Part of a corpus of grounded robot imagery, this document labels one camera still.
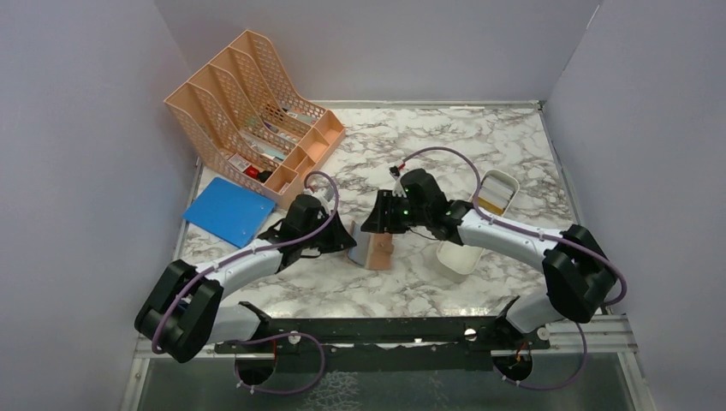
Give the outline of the brown leather card holder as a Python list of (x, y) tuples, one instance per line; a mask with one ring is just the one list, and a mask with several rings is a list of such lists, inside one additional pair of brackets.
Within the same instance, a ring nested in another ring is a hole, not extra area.
[(351, 223), (349, 234), (356, 241), (356, 245), (347, 251), (352, 263), (371, 271), (391, 269), (395, 249), (392, 234), (364, 232), (356, 221)]

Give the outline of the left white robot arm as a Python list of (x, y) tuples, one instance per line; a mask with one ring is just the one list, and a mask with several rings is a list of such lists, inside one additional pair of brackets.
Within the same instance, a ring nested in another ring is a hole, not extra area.
[(222, 308), (235, 291), (276, 275), (302, 259), (304, 251), (337, 253), (356, 247), (337, 211), (320, 198), (300, 194), (285, 217), (247, 246), (200, 269), (182, 259), (169, 263), (134, 319), (134, 328), (155, 354), (180, 363), (209, 343), (237, 340), (259, 351), (269, 340), (262, 313), (238, 305)]

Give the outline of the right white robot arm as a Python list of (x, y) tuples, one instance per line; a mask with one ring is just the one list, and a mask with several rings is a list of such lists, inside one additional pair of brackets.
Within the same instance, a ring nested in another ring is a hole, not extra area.
[(586, 228), (540, 229), (481, 211), (468, 200), (449, 200), (423, 169), (402, 175), (393, 190), (379, 190), (361, 229), (397, 235), (416, 227), (440, 241), (516, 259), (544, 275), (544, 290), (515, 298), (498, 314), (494, 337), (505, 348), (552, 322), (590, 322), (616, 284), (614, 268)]

